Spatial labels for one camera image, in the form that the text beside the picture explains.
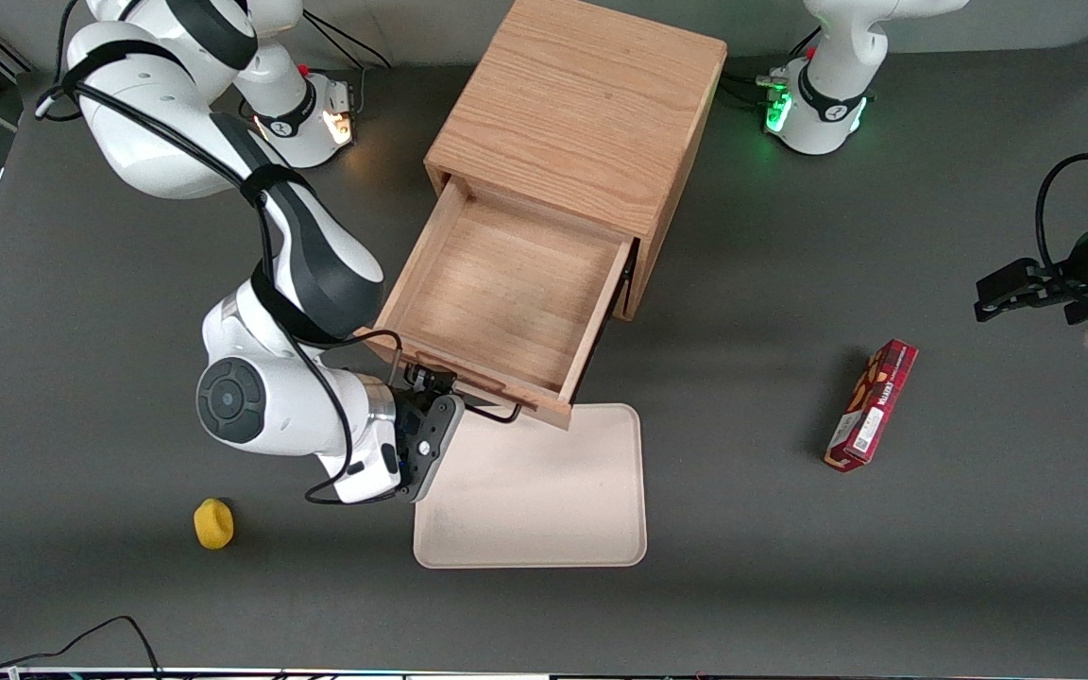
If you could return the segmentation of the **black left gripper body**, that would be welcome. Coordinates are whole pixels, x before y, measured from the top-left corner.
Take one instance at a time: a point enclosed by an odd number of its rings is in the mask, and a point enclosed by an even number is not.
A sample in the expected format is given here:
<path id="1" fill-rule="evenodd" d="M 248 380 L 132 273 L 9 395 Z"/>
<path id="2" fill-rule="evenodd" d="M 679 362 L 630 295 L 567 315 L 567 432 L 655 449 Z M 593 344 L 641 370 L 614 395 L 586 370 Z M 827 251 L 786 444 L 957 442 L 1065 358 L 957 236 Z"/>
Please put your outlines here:
<path id="1" fill-rule="evenodd" d="M 1088 321 L 1088 231 L 1072 246 L 1066 258 L 1053 260 L 1046 246 L 1044 215 L 1039 214 L 1039 254 L 1050 280 L 1049 292 L 1063 304 L 1070 326 Z"/>

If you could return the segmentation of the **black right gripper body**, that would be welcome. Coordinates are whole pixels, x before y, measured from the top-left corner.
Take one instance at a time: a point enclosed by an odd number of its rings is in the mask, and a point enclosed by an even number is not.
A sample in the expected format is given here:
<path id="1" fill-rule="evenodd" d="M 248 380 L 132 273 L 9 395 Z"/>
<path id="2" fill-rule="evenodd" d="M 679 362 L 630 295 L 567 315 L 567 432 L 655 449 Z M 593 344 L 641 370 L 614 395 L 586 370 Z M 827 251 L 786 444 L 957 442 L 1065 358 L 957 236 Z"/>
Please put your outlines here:
<path id="1" fill-rule="evenodd" d="M 465 401 L 452 391 L 394 390 L 396 452 L 400 483 L 396 499 L 418 503 L 438 472 L 465 415 Z"/>

